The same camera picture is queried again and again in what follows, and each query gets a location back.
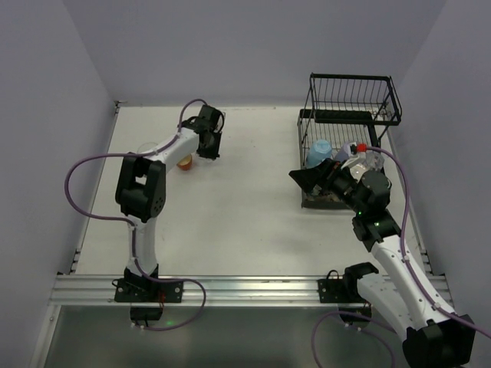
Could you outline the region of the beige seahorse mug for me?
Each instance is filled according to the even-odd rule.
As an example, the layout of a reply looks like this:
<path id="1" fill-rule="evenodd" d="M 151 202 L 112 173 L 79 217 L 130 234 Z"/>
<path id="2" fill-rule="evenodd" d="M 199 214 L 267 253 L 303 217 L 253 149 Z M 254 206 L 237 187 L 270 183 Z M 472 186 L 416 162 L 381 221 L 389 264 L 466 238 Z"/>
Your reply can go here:
<path id="1" fill-rule="evenodd" d="M 306 195 L 311 202 L 340 203 L 341 200 L 332 192 L 310 192 Z"/>

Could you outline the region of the orange ceramic mug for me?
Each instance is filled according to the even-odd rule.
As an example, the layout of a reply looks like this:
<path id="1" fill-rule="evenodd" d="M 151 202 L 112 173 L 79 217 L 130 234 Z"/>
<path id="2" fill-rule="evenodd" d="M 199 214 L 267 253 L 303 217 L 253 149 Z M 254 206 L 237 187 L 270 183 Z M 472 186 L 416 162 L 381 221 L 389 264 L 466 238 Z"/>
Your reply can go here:
<path id="1" fill-rule="evenodd" d="M 182 171 L 189 171 L 193 167 L 193 156 L 187 155 L 177 163 L 177 167 Z"/>

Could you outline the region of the clear faceted glass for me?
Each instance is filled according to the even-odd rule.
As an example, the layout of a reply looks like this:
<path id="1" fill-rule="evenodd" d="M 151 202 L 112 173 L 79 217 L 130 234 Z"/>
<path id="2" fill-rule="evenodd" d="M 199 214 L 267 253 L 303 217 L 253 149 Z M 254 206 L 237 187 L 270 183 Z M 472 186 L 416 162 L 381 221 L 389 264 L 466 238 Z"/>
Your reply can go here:
<path id="1" fill-rule="evenodd" d="M 377 151 L 368 151 L 366 153 L 364 166 L 367 169 L 381 172 L 384 169 L 384 156 Z"/>

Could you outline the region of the clear plastic tumbler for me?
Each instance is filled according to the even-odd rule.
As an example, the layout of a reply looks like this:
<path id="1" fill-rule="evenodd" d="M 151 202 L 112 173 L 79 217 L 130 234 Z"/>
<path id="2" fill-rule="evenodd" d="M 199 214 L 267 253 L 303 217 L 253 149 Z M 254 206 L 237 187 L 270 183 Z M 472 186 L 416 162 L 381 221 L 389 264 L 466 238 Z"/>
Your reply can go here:
<path id="1" fill-rule="evenodd" d="M 153 155 L 153 153 L 157 150 L 157 144 L 155 142 L 147 142 L 139 146 L 137 149 L 138 154 L 150 154 Z"/>

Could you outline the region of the white floral mug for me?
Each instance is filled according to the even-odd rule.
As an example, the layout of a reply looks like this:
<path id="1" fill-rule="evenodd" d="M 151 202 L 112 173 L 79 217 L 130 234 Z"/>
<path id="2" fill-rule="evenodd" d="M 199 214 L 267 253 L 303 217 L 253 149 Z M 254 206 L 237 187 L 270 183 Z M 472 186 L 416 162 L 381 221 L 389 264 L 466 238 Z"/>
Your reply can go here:
<path id="1" fill-rule="evenodd" d="M 355 165 L 353 165 L 351 168 L 350 168 L 350 173 L 351 173 L 351 176 L 357 181 L 359 182 L 362 178 L 362 176 L 367 172 L 367 171 L 370 171 L 371 168 L 369 166 L 366 166 L 364 165 L 363 163 L 357 163 Z"/>

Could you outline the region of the small clear glass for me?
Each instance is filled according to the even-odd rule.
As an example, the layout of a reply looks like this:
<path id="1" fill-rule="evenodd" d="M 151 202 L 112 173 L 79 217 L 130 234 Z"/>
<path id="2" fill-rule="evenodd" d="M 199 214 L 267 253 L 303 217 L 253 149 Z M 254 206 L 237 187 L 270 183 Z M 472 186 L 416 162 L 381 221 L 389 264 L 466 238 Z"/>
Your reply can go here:
<path id="1" fill-rule="evenodd" d="M 214 159 L 196 156 L 196 164 L 199 166 L 203 166 L 203 167 L 209 166 L 209 165 L 212 165 L 214 162 L 215 162 Z"/>

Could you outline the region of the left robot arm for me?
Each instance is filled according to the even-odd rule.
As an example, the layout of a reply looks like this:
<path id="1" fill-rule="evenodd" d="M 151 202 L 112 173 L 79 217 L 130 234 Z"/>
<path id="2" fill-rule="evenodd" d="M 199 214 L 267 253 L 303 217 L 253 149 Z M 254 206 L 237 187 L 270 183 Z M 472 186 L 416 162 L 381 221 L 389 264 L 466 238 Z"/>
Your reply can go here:
<path id="1" fill-rule="evenodd" d="M 196 154 L 219 158 L 225 114 L 208 104 L 198 114 L 181 119 L 172 137 L 142 152 L 124 156 L 115 193 L 116 203 L 128 223 L 130 257 L 127 273 L 155 278 L 157 218 L 166 203 L 166 175 L 183 159 Z"/>

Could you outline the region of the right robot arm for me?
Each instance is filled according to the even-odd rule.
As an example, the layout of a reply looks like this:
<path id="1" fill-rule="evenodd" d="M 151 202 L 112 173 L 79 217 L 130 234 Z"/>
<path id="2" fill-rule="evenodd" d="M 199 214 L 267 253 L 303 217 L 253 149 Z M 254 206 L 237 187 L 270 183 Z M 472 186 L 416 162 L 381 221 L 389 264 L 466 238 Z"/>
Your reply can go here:
<path id="1" fill-rule="evenodd" d="M 369 262 L 346 268 L 347 289 L 374 306 L 402 342 L 411 367 L 457 367 L 470 361 L 475 331 L 429 281 L 407 250 L 400 226 L 387 209 L 390 180 L 369 169 L 356 179 L 344 163 L 326 159 L 289 173 L 303 192 L 331 192 L 355 216 L 356 238 L 387 272 L 387 285 Z"/>

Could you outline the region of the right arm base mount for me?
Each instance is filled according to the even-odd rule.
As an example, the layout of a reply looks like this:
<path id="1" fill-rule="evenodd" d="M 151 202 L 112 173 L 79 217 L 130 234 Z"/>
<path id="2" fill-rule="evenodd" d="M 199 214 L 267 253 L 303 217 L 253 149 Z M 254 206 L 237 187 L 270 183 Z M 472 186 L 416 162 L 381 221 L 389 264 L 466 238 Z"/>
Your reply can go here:
<path id="1" fill-rule="evenodd" d="M 364 262 L 345 268 L 340 274 L 333 269 L 317 280 L 318 295 L 321 304 L 337 304 L 339 311 L 350 312 L 355 316 L 342 314 L 340 318 L 346 323 L 364 328 L 369 324 L 363 317 L 372 317 L 371 304 L 363 299 L 357 289 L 357 281 L 366 274 L 378 274 L 379 270 L 370 262 Z"/>

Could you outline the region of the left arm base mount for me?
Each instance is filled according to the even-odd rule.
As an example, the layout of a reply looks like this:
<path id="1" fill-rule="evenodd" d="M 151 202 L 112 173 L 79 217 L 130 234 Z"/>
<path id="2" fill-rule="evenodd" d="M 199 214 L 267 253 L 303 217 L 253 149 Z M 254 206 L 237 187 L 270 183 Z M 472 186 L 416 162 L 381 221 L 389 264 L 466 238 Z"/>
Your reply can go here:
<path id="1" fill-rule="evenodd" d="M 153 322 L 159 321 L 165 303 L 178 304 L 183 296 L 182 281 L 151 281 L 127 268 L 122 278 L 112 280 L 112 285 L 117 303 L 154 304 L 150 307 L 130 307 L 130 320 L 138 327 L 150 327 Z"/>

